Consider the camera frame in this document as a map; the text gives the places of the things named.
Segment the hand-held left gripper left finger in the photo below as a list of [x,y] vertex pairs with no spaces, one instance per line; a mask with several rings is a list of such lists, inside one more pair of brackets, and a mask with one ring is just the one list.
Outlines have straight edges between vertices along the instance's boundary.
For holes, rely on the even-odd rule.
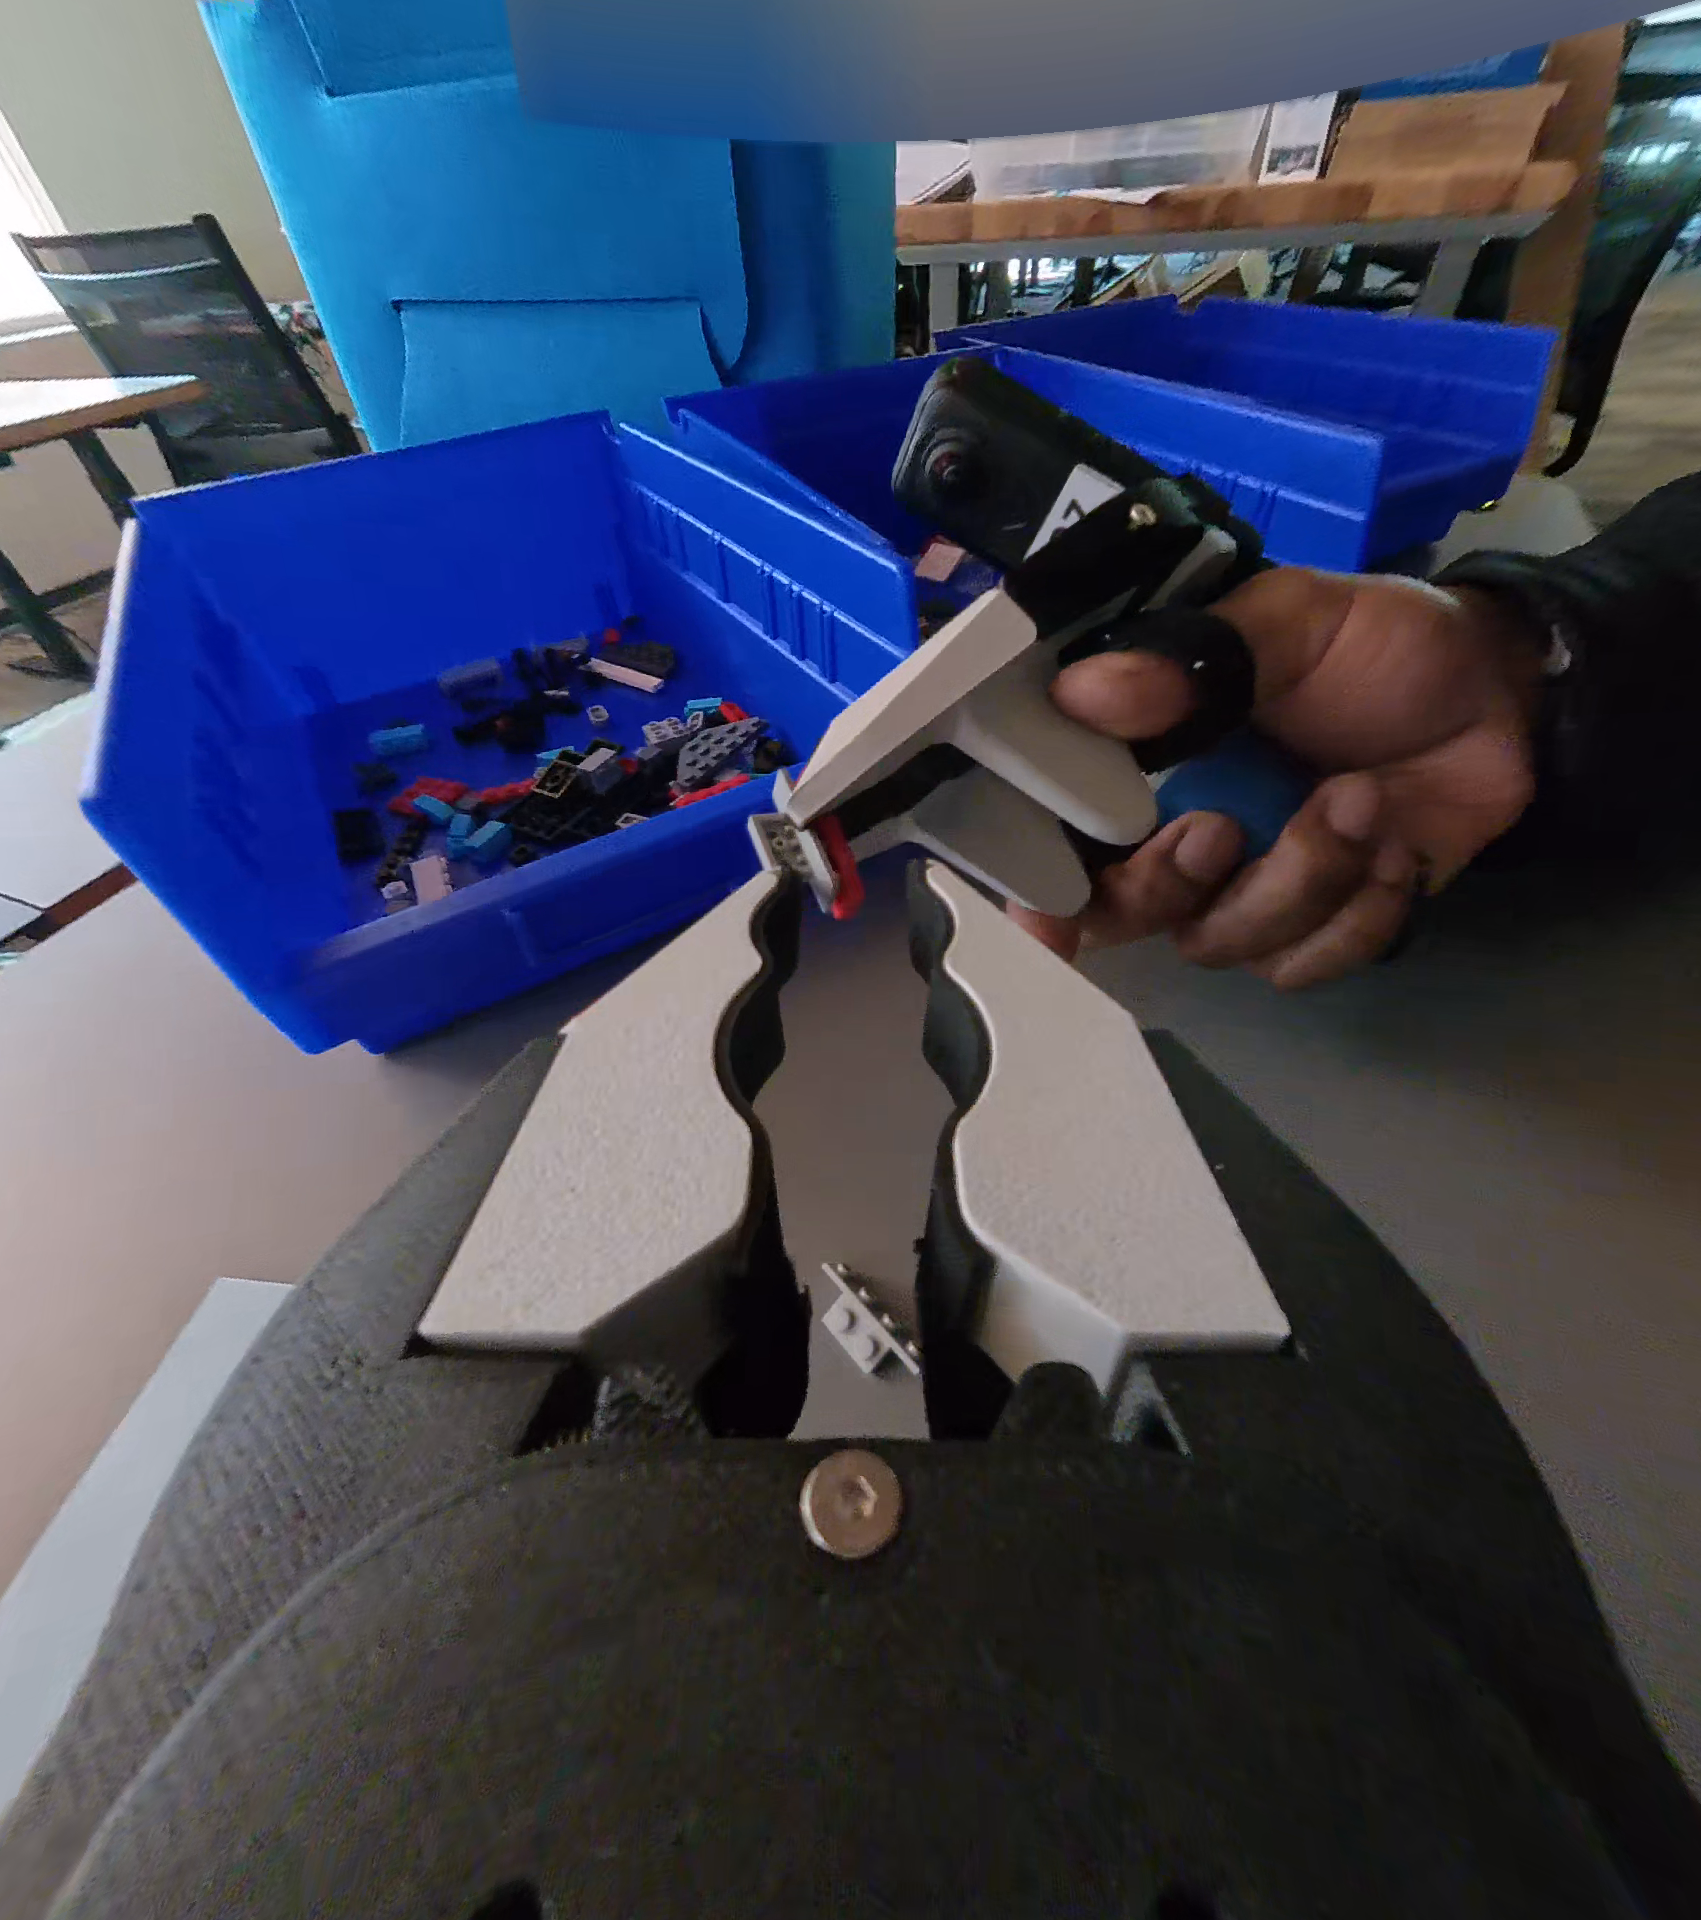
[[561,1030],[421,1313],[430,1349],[659,1369],[718,1435],[795,1426],[810,1305],[756,1097],[807,901],[748,877]]

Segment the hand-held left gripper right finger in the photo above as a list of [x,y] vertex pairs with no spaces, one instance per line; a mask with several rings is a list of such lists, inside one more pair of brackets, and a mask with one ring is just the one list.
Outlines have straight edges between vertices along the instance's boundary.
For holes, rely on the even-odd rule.
[[912,865],[937,1138],[915,1308],[933,1437],[987,1437],[1041,1364],[1115,1406],[1158,1355],[1293,1327],[1138,1022],[955,870]]

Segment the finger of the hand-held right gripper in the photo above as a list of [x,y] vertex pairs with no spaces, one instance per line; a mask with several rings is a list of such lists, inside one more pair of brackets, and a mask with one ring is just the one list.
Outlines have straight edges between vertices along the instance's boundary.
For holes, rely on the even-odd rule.
[[916,803],[916,844],[992,896],[1079,915],[1092,877],[1065,822],[1009,782],[942,782]]
[[1007,589],[974,602],[838,714],[782,800],[782,816],[794,825],[813,825],[933,751],[954,751],[1007,775],[1012,760],[1005,740],[972,706],[1036,644],[1038,628]]

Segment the red toy brick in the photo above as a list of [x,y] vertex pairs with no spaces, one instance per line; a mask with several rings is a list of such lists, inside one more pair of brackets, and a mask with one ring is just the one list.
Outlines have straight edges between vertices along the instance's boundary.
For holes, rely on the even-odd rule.
[[838,923],[863,911],[865,884],[850,835],[834,812],[818,816],[800,829],[803,851],[810,861],[813,898]]

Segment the blue plastic bin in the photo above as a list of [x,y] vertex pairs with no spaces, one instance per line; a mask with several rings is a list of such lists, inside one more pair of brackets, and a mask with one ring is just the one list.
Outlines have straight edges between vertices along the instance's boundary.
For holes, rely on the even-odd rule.
[[721,696],[808,757],[916,644],[912,569],[676,439],[605,412],[324,462],[137,506],[98,674],[86,816],[225,981],[290,1042],[387,1052],[674,932],[755,868],[768,782],[525,868],[456,868],[387,914],[333,816],[357,769],[430,729],[404,782],[525,778],[536,757],[456,740],[443,674],[636,616],[676,670],[647,700],[582,689],[605,738]]
[[1097,368],[1017,376],[1173,469],[1200,471],[1279,559],[1390,569],[1494,506],[1534,442],[1555,336],[1214,296],[942,329]]
[[[1359,569],[1418,542],[1380,533],[1394,456],[1380,422],[1031,348],[981,359],[1154,468],[1199,474],[1279,559]],[[915,563],[933,528],[894,497],[894,462],[933,375],[955,360],[676,399],[671,435],[653,447],[662,471],[631,479],[647,559],[827,706],[920,642]]]

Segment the person's right forearm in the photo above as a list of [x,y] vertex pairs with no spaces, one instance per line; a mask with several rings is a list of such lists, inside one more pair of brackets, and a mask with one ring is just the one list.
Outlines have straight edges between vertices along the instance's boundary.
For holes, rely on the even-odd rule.
[[1701,469],[1567,553],[1471,553],[1435,584],[1482,597],[1541,644],[1534,803],[1505,860],[1698,861]]

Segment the wood-edged side desk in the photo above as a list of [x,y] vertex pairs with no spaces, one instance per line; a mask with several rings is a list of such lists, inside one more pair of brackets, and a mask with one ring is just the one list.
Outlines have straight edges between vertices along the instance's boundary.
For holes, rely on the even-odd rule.
[[[200,376],[50,376],[0,378],[0,469],[22,452],[64,444],[115,522],[132,517],[132,488],[101,430],[144,426],[170,407],[212,397]],[[0,546],[0,604],[39,648],[36,668],[50,682],[94,683],[95,658],[58,618]]]

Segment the person's right hand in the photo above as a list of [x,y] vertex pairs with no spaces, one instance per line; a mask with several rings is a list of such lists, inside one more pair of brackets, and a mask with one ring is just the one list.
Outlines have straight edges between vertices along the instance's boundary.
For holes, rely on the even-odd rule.
[[1359,973],[1534,800],[1537,634],[1484,593],[1275,568],[1217,604],[1254,660],[1253,724],[1318,784],[1266,857],[1187,812],[1091,906],[1009,918],[1074,963],[1168,937],[1199,968],[1301,991]]

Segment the wooden table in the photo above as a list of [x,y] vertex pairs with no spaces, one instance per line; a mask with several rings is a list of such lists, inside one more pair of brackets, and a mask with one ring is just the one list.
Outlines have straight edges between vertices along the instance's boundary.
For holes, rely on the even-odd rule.
[[936,333],[964,315],[961,269],[1017,257],[1128,257],[1149,252],[1323,252],[1338,248],[1433,248],[1435,269],[1418,313],[1449,315],[1478,252],[1528,237],[1555,218],[1578,169],[1567,160],[1391,169],[1145,193],[1056,193],[905,203],[894,213],[897,262],[927,269]]

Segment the large pile of toy bricks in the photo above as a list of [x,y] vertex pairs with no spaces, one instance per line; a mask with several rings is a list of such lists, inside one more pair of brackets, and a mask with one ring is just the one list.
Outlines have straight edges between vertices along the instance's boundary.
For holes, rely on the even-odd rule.
[[795,764],[730,668],[628,613],[468,660],[332,722],[333,851],[382,914],[640,829]]

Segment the flat brown cardboard box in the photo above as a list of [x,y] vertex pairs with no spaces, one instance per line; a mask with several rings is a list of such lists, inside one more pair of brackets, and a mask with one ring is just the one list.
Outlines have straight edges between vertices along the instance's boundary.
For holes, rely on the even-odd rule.
[[1420,173],[1511,173],[1564,95],[1563,83],[1362,97],[1338,133],[1327,178],[1382,181]]

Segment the blue felt bag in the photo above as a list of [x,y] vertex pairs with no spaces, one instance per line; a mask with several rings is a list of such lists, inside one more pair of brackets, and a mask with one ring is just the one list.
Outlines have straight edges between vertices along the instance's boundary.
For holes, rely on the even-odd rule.
[[894,149],[536,119],[505,4],[200,4],[376,452],[894,359]]

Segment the leaning wooden plank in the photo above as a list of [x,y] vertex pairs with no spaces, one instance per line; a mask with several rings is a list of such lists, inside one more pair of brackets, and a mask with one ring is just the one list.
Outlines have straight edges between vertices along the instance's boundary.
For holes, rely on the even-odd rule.
[[1509,323],[1555,333],[1555,353],[1537,404],[1532,444],[1520,462],[1525,474],[1538,474],[1553,456],[1567,338],[1598,217],[1609,117],[1631,33],[1634,25],[1626,21],[1560,38],[1543,64],[1543,77],[1560,83],[1563,95],[1538,133],[1537,157],[1567,168],[1567,190],[1555,213],[1518,244],[1511,269]]

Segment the dark brown flat board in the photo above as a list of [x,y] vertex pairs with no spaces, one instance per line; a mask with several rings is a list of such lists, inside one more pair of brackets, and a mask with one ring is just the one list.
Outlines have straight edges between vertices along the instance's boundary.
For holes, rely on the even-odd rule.
[[103,875],[88,879],[83,888],[72,891],[71,896],[54,901],[30,923],[18,927],[9,940],[0,942],[0,966],[14,963],[15,957],[43,948],[61,932],[71,928],[72,923],[83,922],[95,909],[111,904],[124,891],[134,888],[134,875],[116,865],[106,870]]

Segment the pale instruction booklet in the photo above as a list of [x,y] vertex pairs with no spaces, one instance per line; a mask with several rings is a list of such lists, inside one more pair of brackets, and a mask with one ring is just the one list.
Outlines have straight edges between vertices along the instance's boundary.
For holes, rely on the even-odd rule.
[[0,1808],[94,1664],[143,1533],[293,1284],[214,1280],[0,1594]]

